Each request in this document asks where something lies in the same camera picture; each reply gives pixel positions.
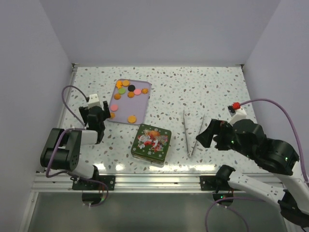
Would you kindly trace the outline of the metal tongs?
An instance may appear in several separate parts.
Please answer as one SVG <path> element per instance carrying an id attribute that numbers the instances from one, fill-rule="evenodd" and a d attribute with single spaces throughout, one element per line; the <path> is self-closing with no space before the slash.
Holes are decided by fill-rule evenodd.
<path id="1" fill-rule="evenodd" d="M 187 147 L 187 156 L 191 158 L 196 147 L 196 137 L 203 129 L 205 115 L 193 115 L 186 110 L 183 110 L 183 125 L 185 132 L 185 140 Z"/>

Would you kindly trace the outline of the gold cookie tin box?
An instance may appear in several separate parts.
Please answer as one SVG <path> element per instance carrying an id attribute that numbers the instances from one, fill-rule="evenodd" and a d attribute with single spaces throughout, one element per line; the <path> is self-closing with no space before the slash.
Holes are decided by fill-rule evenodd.
<path id="1" fill-rule="evenodd" d="M 142 154 L 138 154 L 138 153 L 132 153 L 132 156 L 134 158 L 146 161 L 148 163 L 150 163 L 151 165 L 154 166 L 164 166 L 165 165 L 165 158 L 160 159 L 159 157 L 153 157 L 153 156 L 149 156 L 149 155 L 142 155 Z"/>

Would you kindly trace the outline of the gold tin lid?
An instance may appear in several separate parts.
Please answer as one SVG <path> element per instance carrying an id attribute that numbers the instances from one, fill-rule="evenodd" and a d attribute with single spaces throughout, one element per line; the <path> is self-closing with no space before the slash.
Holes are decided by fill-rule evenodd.
<path id="1" fill-rule="evenodd" d="M 140 124 L 131 147 L 131 154 L 138 153 L 166 159 L 170 140 L 170 130 Z"/>

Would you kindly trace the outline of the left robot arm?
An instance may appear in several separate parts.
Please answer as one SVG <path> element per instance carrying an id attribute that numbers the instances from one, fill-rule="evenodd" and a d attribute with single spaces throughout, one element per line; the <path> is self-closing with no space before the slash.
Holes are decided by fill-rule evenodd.
<path id="1" fill-rule="evenodd" d="M 91 190 L 100 184 L 98 169 L 95 165 L 84 163 L 80 158 L 82 145 L 101 143 L 105 125 L 111 117 L 108 103 L 80 107 L 80 114 L 85 120 L 83 128 L 53 128 L 47 138 L 40 157 L 40 164 L 46 168 L 45 176 L 51 178 L 59 174 L 69 174 L 83 178 L 83 184 Z"/>

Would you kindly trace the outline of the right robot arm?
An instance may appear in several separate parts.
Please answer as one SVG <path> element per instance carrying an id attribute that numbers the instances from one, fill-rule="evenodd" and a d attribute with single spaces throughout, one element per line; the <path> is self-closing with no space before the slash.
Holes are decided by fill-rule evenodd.
<path id="1" fill-rule="evenodd" d="M 213 119 L 196 140 L 205 148 L 215 141 L 219 151 L 233 150 L 244 155 L 284 185 L 274 187 L 222 165 L 215 175 L 216 191 L 228 187 L 245 191 L 276 206 L 291 223 L 303 228 L 309 226 L 309 187 L 301 172 L 300 156 L 289 143 L 267 138 L 262 126 L 250 119 L 234 124 Z"/>

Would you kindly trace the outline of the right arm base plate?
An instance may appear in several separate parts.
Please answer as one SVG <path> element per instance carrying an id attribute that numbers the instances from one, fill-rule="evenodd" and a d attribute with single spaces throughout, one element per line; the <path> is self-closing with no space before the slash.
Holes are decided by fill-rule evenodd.
<path id="1" fill-rule="evenodd" d="M 232 189 L 227 182 L 217 180 L 214 175 L 201 175 L 199 177 L 199 183 L 202 191 L 218 193 L 220 191 L 230 191 Z"/>

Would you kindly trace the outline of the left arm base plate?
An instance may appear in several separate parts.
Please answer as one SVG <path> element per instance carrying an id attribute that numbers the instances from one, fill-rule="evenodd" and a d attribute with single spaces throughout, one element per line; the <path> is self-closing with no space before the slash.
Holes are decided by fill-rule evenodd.
<path id="1" fill-rule="evenodd" d="M 96 180 L 82 180 L 71 177 L 73 190 L 114 190 L 115 175 L 100 175 Z"/>

